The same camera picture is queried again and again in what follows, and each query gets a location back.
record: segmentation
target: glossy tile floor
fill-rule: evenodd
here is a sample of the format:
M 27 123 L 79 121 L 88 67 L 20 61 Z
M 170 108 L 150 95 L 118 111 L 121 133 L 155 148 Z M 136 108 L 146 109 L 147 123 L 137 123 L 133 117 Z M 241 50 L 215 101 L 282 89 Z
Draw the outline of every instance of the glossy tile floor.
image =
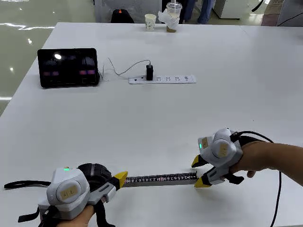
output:
M 268 2 L 251 13 L 257 3 L 249 0 L 241 20 L 212 13 L 209 24 L 260 25 Z M 187 23 L 195 24 L 198 16 L 195 9 Z M 95 22 L 92 0 L 0 0 L 0 115 L 57 22 Z

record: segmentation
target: power adapter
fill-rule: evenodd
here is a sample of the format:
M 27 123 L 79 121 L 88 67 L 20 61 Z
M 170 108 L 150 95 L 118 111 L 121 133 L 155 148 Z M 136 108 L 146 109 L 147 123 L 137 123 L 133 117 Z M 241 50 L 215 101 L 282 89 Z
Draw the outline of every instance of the power adapter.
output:
M 151 62 L 146 65 L 146 80 L 152 80 L 153 79 L 153 67 Z

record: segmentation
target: finger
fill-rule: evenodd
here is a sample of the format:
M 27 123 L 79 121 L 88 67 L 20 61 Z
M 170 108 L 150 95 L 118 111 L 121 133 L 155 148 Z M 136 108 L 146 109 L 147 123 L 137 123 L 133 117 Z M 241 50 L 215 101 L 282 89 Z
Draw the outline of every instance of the finger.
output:
M 247 177 L 252 178 L 256 174 L 256 171 L 248 171 L 247 172 Z
M 233 166 L 231 166 L 231 167 L 229 168 L 229 171 L 230 171 L 232 174 L 234 174 L 234 173 L 236 173 L 236 172 L 238 172 L 238 171 L 240 171 L 240 170 L 239 170 L 239 168 L 238 168 L 238 165 L 235 164 L 235 165 L 233 165 Z
M 74 221 L 77 223 L 88 223 L 90 218 L 94 215 L 94 207 L 93 206 L 87 206 L 81 214 L 79 214 Z

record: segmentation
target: power strip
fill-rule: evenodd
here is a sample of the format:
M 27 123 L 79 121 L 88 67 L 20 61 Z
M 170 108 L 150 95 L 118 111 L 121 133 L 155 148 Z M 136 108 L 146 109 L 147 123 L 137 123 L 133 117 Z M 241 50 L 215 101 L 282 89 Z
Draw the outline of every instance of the power strip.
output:
M 194 75 L 156 76 L 153 80 L 146 80 L 146 77 L 132 77 L 128 79 L 128 83 L 130 84 L 193 84 L 196 82 Z

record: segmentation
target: plastic cup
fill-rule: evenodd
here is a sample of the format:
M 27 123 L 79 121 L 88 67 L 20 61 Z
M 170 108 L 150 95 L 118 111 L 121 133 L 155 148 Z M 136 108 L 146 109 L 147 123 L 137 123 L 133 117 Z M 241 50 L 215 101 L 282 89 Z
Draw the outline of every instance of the plastic cup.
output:
M 155 30 L 157 16 L 154 14 L 145 14 L 145 27 L 147 31 Z
M 166 9 L 167 9 L 168 14 L 170 14 L 173 18 L 179 18 L 181 10 L 182 10 L 182 5 L 178 2 L 176 2 L 176 3 L 169 2 L 166 5 Z M 167 32 L 176 32 L 176 30 L 170 29 L 167 26 L 166 26 L 166 31 Z

